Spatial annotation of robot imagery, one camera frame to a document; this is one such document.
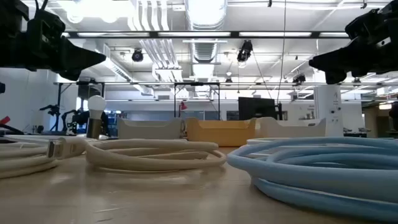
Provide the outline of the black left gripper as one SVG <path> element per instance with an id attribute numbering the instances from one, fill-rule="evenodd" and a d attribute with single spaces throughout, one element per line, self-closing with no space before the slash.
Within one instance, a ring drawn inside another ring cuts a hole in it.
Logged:
<path id="1" fill-rule="evenodd" d="M 105 60 L 105 55 L 77 47 L 62 35 L 55 39 L 55 43 L 36 42 L 26 32 L 18 32 L 12 38 L 12 68 L 25 68 L 32 72 L 47 69 L 75 82 L 82 70 Z"/>

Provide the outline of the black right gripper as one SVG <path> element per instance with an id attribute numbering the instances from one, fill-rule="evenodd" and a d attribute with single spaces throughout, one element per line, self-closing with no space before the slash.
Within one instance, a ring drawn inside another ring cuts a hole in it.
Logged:
<path id="1" fill-rule="evenodd" d="M 325 72 L 328 85 L 344 81 L 345 72 L 363 77 L 369 72 L 380 75 L 398 71 L 398 31 L 352 32 L 351 39 L 344 47 L 310 59 L 311 67 Z"/>

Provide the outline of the white column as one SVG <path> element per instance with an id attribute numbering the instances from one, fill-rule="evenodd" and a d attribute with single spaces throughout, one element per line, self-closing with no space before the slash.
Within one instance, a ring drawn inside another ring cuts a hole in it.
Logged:
<path id="1" fill-rule="evenodd" d="M 317 118 L 326 121 L 325 136 L 343 137 L 343 113 L 340 86 L 316 86 L 314 89 L 314 100 Z"/>

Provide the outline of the brass lamp with white bulb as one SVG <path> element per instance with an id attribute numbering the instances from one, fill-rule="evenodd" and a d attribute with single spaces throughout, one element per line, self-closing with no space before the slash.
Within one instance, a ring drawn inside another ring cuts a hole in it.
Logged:
<path id="1" fill-rule="evenodd" d="M 86 136 L 98 139 L 102 129 L 102 114 L 106 107 L 106 101 L 102 96 L 95 95 L 88 99 L 89 119 Z"/>

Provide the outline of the white plastic bin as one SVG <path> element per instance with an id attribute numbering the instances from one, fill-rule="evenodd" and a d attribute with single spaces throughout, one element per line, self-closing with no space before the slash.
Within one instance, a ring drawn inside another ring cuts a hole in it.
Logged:
<path id="1" fill-rule="evenodd" d="M 257 138 L 325 137 L 326 119 L 282 121 L 270 117 L 256 120 Z"/>

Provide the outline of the black monitor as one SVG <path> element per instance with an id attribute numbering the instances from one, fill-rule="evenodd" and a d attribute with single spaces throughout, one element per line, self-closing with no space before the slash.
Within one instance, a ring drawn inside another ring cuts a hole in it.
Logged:
<path id="1" fill-rule="evenodd" d="M 238 107 L 240 120 L 262 117 L 277 118 L 276 104 L 272 99 L 239 97 Z"/>

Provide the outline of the grey plastic bin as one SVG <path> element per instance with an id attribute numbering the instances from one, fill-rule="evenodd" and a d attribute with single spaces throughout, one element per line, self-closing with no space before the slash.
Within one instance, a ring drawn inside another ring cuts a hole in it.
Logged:
<path id="1" fill-rule="evenodd" d="M 119 139 L 179 139 L 183 121 L 132 121 L 117 119 Z"/>

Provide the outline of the yellow plastic bin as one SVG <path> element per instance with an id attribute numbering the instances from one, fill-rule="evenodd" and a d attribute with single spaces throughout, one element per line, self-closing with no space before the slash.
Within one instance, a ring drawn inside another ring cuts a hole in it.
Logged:
<path id="1" fill-rule="evenodd" d="M 256 132 L 256 118 L 244 121 L 185 120 L 189 141 L 213 142 L 219 147 L 240 147 Z"/>

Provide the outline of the black metal workstation frame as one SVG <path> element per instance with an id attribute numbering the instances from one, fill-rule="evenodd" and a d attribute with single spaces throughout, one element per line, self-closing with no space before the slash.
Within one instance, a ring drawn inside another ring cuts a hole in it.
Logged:
<path id="1" fill-rule="evenodd" d="M 71 110 L 77 110 L 80 114 L 88 111 L 88 99 L 94 95 L 104 97 L 105 82 L 94 80 L 77 82 L 55 82 L 57 96 L 55 105 L 58 113 L 55 116 L 55 123 L 52 131 L 60 132 L 63 129 L 62 115 Z"/>

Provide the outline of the black overhead frame bar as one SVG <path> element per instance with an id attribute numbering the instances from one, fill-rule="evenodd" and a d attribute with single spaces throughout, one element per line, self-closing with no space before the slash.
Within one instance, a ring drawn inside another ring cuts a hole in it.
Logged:
<path id="1" fill-rule="evenodd" d="M 66 31 L 70 39 L 348 39 L 337 31 Z"/>

